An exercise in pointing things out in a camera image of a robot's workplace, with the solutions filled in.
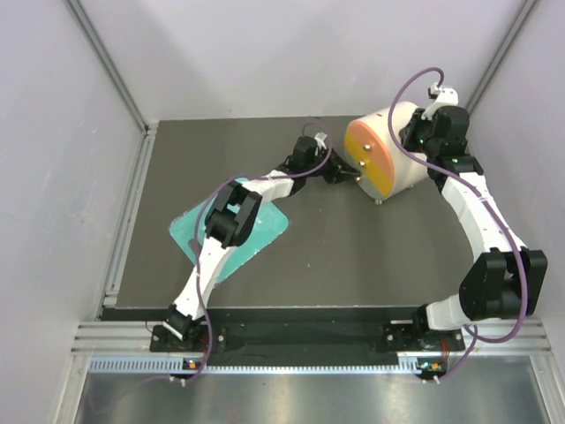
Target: cylindrical object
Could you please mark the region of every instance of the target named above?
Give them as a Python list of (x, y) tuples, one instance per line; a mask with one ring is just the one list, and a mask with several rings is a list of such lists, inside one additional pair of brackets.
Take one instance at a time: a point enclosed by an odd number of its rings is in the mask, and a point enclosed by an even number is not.
[[(411, 102), (396, 105), (392, 124), (399, 140), (398, 132), (409, 123), (416, 108)], [(355, 119), (345, 132), (346, 159), (362, 172), (359, 185), (381, 201), (426, 177), (426, 167), (406, 157), (392, 141), (388, 132), (389, 109)], [(426, 159), (423, 154), (417, 155)]]

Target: dark gray table surface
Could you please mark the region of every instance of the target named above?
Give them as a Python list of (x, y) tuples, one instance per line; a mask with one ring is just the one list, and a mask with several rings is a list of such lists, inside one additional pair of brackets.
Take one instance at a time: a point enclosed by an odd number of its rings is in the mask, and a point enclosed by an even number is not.
[[(343, 147), (354, 117), (324, 117)], [(307, 117), (159, 124), (117, 307), (166, 307), (192, 270), (169, 235), (224, 179), (262, 175), (288, 155)], [(429, 180), (375, 206), (353, 181), (310, 179), (275, 201), (289, 229), (217, 287), (211, 306), (408, 306), (457, 291), (472, 264), (455, 213)]]

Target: metal floor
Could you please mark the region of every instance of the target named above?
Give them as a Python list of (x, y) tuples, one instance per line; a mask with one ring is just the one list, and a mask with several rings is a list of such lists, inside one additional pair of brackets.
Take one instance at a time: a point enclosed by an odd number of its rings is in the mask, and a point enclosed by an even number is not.
[(77, 424), (454, 423), (543, 424), (529, 358), (475, 358), (449, 381), (408, 375), (205, 375), (181, 388), (151, 382), (108, 405), (146, 375), (90, 375)]

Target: gray work surface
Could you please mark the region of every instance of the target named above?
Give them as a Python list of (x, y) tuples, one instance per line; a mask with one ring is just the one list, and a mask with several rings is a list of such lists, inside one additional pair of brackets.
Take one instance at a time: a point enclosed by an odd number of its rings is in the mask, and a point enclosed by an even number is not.
[[(353, 118), (322, 119), (338, 152)], [(161, 122), (117, 307), (168, 306), (192, 270), (170, 223), (226, 178), (271, 171), (310, 120)], [(456, 215), (430, 180), (375, 206), (354, 181), (311, 178), (275, 204), (288, 230), (214, 289), (211, 306), (421, 305), (456, 293), (472, 264)]]
[(203, 375), (181, 388), (147, 375), (90, 375), (77, 424), (549, 423), (530, 359), (470, 359), (449, 380), (413, 375)]

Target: enclosure wall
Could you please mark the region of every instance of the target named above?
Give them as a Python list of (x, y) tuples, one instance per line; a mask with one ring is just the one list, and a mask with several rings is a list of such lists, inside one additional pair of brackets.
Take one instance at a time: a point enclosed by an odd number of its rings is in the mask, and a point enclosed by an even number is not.
[(549, 270), (538, 314), (565, 369), (565, 3), (542, 0), (475, 110), (470, 140), (502, 213)]
[(140, 131), (64, 2), (0, 12), (0, 421), (47, 422), (92, 319)]
[(466, 102), (522, 1), (82, 3), (155, 121), (365, 115), (430, 65)]

